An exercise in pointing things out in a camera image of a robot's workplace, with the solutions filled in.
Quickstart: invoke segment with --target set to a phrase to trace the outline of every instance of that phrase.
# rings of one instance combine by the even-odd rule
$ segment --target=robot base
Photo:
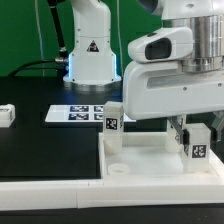
[[[111,81],[110,83],[105,84],[82,84],[76,82],[67,82],[64,79],[64,86],[66,88],[74,89],[81,92],[104,92],[113,89],[121,89],[122,82],[121,78],[118,78],[115,79],[114,81]]]

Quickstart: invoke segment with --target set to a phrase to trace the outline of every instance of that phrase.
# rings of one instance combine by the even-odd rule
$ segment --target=green background
[[[118,57],[119,44],[117,32],[117,1],[104,0],[110,10],[111,48]],[[43,37],[44,57],[53,59],[58,56],[58,43],[47,0],[39,0],[39,15]],[[34,0],[0,1],[0,76],[7,75],[22,64],[41,59],[39,38],[35,15]],[[74,48],[74,24],[70,0],[58,4],[58,12],[68,51]],[[131,61],[127,53],[128,43],[138,37],[158,29],[161,25],[159,17],[149,15],[136,0],[120,0],[120,27],[123,49],[124,68]],[[21,72],[24,75],[42,75],[40,71]],[[56,75],[46,71],[46,75]]]

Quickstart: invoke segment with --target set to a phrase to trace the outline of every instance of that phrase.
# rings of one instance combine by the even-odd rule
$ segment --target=black table
[[[0,128],[0,181],[96,179],[100,177],[100,126],[49,127],[52,104],[105,104],[121,101],[121,91],[84,94],[57,78],[0,78],[0,105],[16,107],[15,126]],[[206,121],[207,115],[190,117]],[[166,119],[137,122],[130,131],[163,131]],[[223,142],[214,147],[223,158]],[[0,212],[0,223],[223,223],[224,205],[174,205]]]

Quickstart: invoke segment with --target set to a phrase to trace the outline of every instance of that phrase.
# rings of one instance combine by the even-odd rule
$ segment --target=small white object
[[[103,135],[106,153],[117,154],[122,149],[124,130],[123,104],[108,101],[104,106]]]
[[[115,163],[111,164],[108,167],[108,174],[114,176],[123,176],[128,175],[130,173],[130,168],[126,164],[123,163]]]
[[[0,106],[0,127],[8,128],[15,119],[15,106],[11,104]]]
[[[189,143],[182,151],[185,172],[209,172],[211,131],[205,124],[185,124]]]

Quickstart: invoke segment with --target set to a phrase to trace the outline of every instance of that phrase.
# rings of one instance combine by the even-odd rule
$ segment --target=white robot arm
[[[71,0],[75,48],[69,55],[67,86],[83,91],[105,90],[121,81],[110,48],[111,14],[100,0]]]
[[[139,2],[152,13],[163,8],[163,27],[129,44],[127,115],[138,120],[224,110],[224,1]]]

